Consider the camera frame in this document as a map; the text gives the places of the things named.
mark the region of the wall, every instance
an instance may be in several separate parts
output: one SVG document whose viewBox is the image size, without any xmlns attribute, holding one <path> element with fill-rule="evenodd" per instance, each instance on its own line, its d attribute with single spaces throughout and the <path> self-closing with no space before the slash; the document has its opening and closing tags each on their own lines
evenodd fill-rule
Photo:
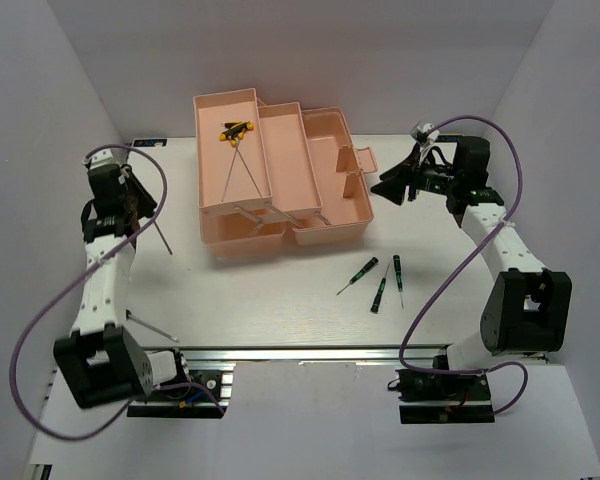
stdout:
<svg viewBox="0 0 600 480">
<path fill-rule="evenodd" d="M 84 268 L 79 215 L 89 189 L 80 159 L 117 138 L 47 3 L 0 0 L 0 479 L 20 478 L 33 438 L 9 394 L 11 350 L 27 319 Z M 77 300 L 26 345 L 19 380 L 33 411 L 53 338 L 68 331 Z"/>
<path fill-rule="evenodd" d="M 559 1 L 494 115 L 514 139 L 525 189 L 514 220 L 574 291 L 558 359 L 600 457 L 600 1 Z M 510 202 L 515 174 L 498 142 L 492 179 Z"/>
<path fill-rule="evenodd" d="M 50 0 L 126 139 L 192 136 L 191 97 L 251 86 L 353 133 L 491 115 L 552 3 Z"/>
</svg>

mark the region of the robotic arm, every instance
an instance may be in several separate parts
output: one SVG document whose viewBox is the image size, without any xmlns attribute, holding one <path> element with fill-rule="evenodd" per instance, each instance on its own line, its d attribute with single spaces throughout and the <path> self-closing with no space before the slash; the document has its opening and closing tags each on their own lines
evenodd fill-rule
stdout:
<svg viewBox="0 0 600 480">
<path fill-rule="evenodd" d="M 86 167 L 94 195 L 81 216 L 87 267 L 94 262 L 102 265 L 85 282 L 70 335 L 57 339 L 53 348 L 81 408 L 146 396 L 169 382 L 190 381 L 178 351 L 147 354 L 124 327 L 135 244 L 103 259 L 140 228 L 139 220 L 153 216 L 157 204 L 118 151 L 101 150 Z"/>
<path fill-rule="evenodd" d="M 438 132 L 431 124 L 416 127 L 416 140 L 409 156 L 380 175 L 371 191 L 402 205 L 405 196 L 414 201 L 420 190 L 446 196 L 446 206 L 476 245 L 506 219 L 500 195 L 486 186 L 489 142 L 479 137 L 458 137 L 453 162 L 434 145 Z M 442 164 L 436 162 L 434 152 Z M 566 328 L 571 280 L 564 272 L 545 267 L 526 247 L 513 224 L 505 223 L 482 249 L 495 284 L 480 318 L 479 329 L 466 339 L 442 350 L 434 367 L 444 370 L 488 369 L 501 362 L 501 355 L 518 356 L 553 352 L 561 348 Z M 493 421 L 489 406 L 473 409 L 434 407 L 422 402 L 460 399 L 490 400 L 486 377 L 425 374 L 401 370 L 400 383 L 391 390 L 412 408 L 400 408 L 402 423 L 452 423 Z"/>
</svg>

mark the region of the pink toolbox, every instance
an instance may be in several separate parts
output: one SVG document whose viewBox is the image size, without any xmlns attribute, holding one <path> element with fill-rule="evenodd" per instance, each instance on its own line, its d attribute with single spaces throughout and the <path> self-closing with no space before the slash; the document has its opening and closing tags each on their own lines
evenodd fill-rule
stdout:
<svg viewBox="0 0 600 480">
<path fill-rule="evenodd" d="M 363 235 L 373 220 L 364 174 L 378 167 L 370 148 L 353 147 L 340 109 L 265 105 L 254 89 L 194 105 L 201 237 L 217 256 L 278 250 L 287 227 L 299 245 Z"/>
</svg>

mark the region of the black screwdriver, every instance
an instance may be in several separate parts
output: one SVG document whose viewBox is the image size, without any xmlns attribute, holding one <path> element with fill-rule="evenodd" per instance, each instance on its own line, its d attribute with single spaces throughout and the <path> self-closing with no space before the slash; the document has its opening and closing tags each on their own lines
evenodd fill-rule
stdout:
<svg viewBox="0 0 600 480">
<path fill-rule="evenodd" d="M 387 265 L 387 270 L 384 272 L 384 277 L 382 277 L 382 281 L 380 282 L 380 286 L 378 287 L 378 293 L 376 293 L 376 298 L 373 299 L 373 305 L 371 305 L 371 313 L 378 313 L 378 310 L 380 310 L 380 301 L 382 300 L 384 286 L 387 284 L 387 273 L 389 273 L 390 266 L 391 263 Z"/>
<path fill-rule="evenodd" d="M 362 269 L 358 273 L 356 273 L 353 277 L 351 277 L 351 280 L 349 280 L 349 283 L 347 283 L 347 285 L 342 290 L 340 290 L 338 293 L 336 293 L 336 296 L 340 295 L 342 292 L 344 292 L 349 285 L 353 285 L 358 280 L 360 280 L 362 277 L 364 277 L 364 275 L 369 270 L 371 270 L 373 267 L 375 267 L 377 264 L 378 264 L 378 259 L 376 257 L 373 257 L 371 260 L 369 260 L 367 262 L 367 264 L 364 267 L 362 267 Z"/>
<path fill-rule="evenodd" d="M 402 267 L 400 266 L 400 255 L 393 256 L 393 269 L 396 271 L 396 283 L 400 292 L 400 305 L 404 310 L 404 302 L 402 301 Z"/>
</svg>

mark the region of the table surface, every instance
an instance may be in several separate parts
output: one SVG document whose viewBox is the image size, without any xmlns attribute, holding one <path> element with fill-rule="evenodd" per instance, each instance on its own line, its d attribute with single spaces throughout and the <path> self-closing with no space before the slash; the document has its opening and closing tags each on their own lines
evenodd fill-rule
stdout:
<svg viewBox="0 0 600 480">
<path fill-rule="evenodd" d="M 379 172 L 411 151 L 408 136 L 354 136 L 357 148 L 372 147 Z M 444 145 L 453 149 L 454 145 Z M 195 138 L 168 139 L 146 151 L 168 179 L 166 206 L 156 229 L 138 241 L 128 307 L 139 318 L 180 338 L 183 347 L 397 345 L 418 310 L 474 248 L 445 208 L 445 198 L 421 193 L 398 207 L 372 195 L 375 219 L 362 241 L 320 247 L 289 245 L 268 257 L 216 259 L 200 240 Z M 452 157 L 452 150 L 447 150 Z M 129 162 L 157 199 L 160 178 L 145 159 Z M 367 176 L 368 185 L 378 174 Z M 380 313 L 369 308 L 386 265 L 402 259 L 404 310 L 393 268 Z M 336 297 L 372 256 L 379 265 Z M 474 261 L 441 297 L 413 337 L 413 344 L 439 345 L 478 328 L 493 281 L 485 263 Z M 172 345 L 136 324 L 129 330 L 147 347 Z"/>
<path fill-rule="evenodd" d="M 80 444 L 38 434 L 31 463 L 51 480 L 196 478 L 565 480 L 600 475 L 564 367 L 529 367 L 520 402 L 493 424 L 401 425 L 395 366 L 353 363 L 238 364 L 222 420 L 122 417 Z M 489 374 L 494 405 L 521 375 Z M 70 434 L 92 430 L 118 405 L 81 411 L 64 379 L 43 421 Z"/>
</svg>

